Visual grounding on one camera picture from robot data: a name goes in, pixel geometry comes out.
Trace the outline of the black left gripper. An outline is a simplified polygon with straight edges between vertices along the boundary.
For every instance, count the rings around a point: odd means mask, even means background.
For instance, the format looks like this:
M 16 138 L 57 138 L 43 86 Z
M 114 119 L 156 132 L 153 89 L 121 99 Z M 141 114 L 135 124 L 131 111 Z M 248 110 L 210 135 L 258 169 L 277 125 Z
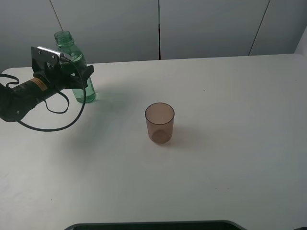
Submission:
M 74 67 L 74 76 L 66 73 L 61 67 L 59 58 L 45 52 L 39 51 L 37 47 L 31 47 L 32 70 L 34 76 L 43 77 L 50 85 L 64 89 L 76 89 L 78 83 L 86 83 L 94 72 L 94 66 L 84 68 Z

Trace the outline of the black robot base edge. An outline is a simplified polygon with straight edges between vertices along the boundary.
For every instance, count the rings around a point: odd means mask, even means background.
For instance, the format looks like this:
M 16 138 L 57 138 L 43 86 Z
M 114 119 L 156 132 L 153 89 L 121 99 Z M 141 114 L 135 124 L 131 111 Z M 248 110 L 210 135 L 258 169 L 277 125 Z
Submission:
M 68 230 L 243 230 L 228 220 L 129 222 L 129 223 L 79 223 Z

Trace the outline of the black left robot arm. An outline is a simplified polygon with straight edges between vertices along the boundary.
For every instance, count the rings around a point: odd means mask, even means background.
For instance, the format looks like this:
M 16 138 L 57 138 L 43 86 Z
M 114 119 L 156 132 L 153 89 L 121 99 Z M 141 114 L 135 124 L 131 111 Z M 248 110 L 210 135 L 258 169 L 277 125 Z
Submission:
M 39 103 L 59 94 L 69 99 L 61 91 L 83 89 L 94 72 L 92 65 L 77 67 L 70 55 L 43 46 L 32 47 L 33 78 L 19 83 L 19 79 L 8 74 L 1 77 L 12 79 L 0 86 L 0 118 L 6 122 L 19 122 Z

